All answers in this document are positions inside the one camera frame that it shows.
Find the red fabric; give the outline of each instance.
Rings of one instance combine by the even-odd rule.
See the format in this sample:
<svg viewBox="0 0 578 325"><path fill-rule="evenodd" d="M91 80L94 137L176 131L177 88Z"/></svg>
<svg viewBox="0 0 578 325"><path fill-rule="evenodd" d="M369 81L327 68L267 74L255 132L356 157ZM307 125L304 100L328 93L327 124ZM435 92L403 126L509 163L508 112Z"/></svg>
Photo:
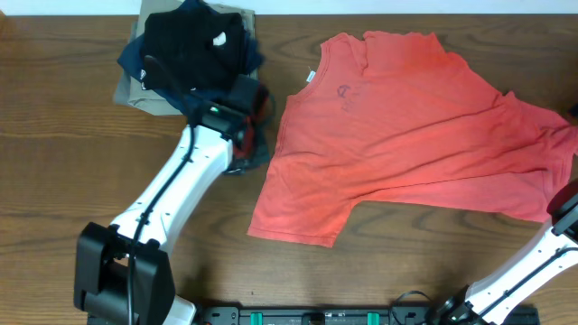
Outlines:
<svg viewBox="0 0 578 325"><path fill-rule="evenodd" d="M363 200L545 221L577 135L500 94L433 34L342 33L287 99L248 234L332 246Z"/></svg>

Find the green strip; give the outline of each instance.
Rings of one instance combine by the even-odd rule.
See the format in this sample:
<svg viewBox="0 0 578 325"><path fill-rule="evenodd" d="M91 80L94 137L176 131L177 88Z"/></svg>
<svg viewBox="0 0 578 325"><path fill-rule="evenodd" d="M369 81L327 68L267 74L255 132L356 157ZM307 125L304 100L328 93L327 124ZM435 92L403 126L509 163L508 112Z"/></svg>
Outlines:
<svg viewBox="0 0 578 325"><path fill-rule="evenodd" d="M251 325L263 325L263 314L260 312L251 312Z"/></svg>
<svg viewBox="0 0 578 325"><path fill-rule="evenodd" d="M376 312L368 312L368 325L379 325L379 314Z"/></svg>

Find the clothing tag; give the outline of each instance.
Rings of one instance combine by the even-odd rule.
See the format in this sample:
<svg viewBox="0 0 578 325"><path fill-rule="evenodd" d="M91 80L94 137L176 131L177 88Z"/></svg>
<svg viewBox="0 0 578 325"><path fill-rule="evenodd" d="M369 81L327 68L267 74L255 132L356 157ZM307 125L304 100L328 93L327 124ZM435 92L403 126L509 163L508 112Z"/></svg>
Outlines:
<svg viewBox="0 0 578 325"><path fill-rule="evenodd" d="M219 36L217 36L213 39L213 45L220 46L220 45L223 45L226 41L227 41L227 35L225 35L225 32L221 32L219 34Z"/></svg>
<svg viewBox="0 0 578 325"><path fill-rule="evenodd" d="M309 77L307 77L307 82L311 82L311 80L313 80L313 77L315 77L315 71L311 70L309 72Z"/></svg>

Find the white background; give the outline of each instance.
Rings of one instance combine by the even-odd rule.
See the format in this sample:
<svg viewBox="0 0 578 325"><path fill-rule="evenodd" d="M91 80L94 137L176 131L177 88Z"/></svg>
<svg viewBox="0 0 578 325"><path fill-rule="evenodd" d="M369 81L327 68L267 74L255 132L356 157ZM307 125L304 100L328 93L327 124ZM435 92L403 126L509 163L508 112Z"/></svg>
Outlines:
<svg viewBox="0 0 578 325"><path fill-rule="evenodd" d="M257 14L578 14L578 0L208 0ZM138 14L140 0L0 0L7 15Z"/></svg>

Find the wooden table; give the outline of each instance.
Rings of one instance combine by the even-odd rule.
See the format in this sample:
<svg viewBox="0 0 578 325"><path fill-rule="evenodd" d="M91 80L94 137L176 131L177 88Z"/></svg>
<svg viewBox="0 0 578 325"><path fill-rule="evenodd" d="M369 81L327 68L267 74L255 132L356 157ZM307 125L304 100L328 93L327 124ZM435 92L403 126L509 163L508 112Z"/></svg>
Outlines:
<svg viewBox="0 0 578 325"><path fill-rule="evenodd" d="M339 32L437 33L490 84L564 112L578 103L570 15L258 16L261 79L280 108ZM82 324L74 256L89 221L107 225L159 171L185 124L115 106L116 58L135 17L9 17L0 34L0 323ZM267 130L273 149L281 114ZM494 271L538 229L504 216L358 205L333 249L246 235L266 166L221 177L172 256L177 292L245 305L388 304L443 299ZM575 324L578 267L527 302L544 324Z"/></svg>

